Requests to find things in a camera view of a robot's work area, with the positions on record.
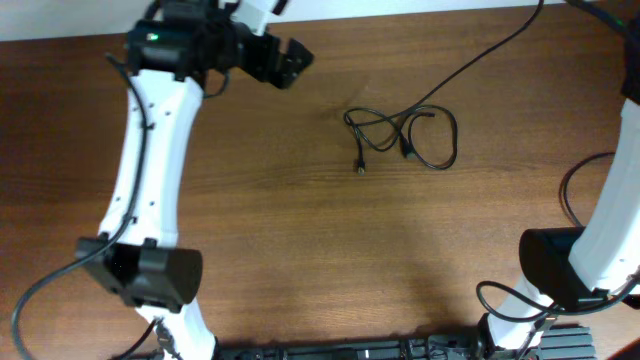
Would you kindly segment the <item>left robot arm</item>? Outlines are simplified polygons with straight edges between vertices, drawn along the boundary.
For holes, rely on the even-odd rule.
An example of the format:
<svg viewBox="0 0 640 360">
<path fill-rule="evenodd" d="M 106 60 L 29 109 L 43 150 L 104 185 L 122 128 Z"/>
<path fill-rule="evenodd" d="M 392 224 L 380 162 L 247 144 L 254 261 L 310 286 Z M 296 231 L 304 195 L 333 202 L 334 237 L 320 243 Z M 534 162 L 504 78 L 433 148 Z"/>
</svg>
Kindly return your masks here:
<svg viewBox="0 0 640 360">
<path fill-rule="evenodd" d="M 177 205 L 192 125 L 210 72 L 238 68 L 279 89 L 312 63 L 267 30 L 282 1 L 155 1 L 126 37 L 128 116 L 118 177 L 98 234 L 77 258 L 149 323 L 162 359 L 212 359 L 218 344 L 196 295 L 200 252 L 178 246 Z"/>
</svg>

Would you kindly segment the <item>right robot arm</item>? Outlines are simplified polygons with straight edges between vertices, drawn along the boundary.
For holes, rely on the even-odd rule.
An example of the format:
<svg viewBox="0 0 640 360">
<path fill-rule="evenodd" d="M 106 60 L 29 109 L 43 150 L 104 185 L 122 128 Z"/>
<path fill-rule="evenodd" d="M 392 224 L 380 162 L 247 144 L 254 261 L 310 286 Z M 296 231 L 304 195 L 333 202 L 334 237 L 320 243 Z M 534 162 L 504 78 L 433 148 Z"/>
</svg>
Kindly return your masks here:
<svg viewBox="0 0 640 360">
<path fill-rule="evenodd" d="M 480 322 L 487 356 L 528 349 L 539 322 L 582 316 L 639 297 L 639 20 L 622 30 L 626 76 L 618 146 L 584 226 L 529 229 L 520 239 L 522 277 Z"/>
</svg>

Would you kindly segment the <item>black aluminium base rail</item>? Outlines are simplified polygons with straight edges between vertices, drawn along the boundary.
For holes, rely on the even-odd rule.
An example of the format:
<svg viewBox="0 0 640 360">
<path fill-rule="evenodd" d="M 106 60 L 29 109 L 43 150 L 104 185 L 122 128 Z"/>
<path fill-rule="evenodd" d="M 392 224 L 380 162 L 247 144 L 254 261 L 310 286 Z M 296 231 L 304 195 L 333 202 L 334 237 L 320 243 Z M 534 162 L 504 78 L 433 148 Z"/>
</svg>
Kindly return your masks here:
<svg viewBox="0 0 640 360">
<path fill-rule="evenodd" d="M 269 346 L 222 348 L 222 360 L 595 360 L 591 329 L 582 326 L 551 327 L 537 345 L 527 349 L 502 349 L 479 335 L 432 335 L 424 338 L 325 344 L 319 346 Z"/>
</svg>

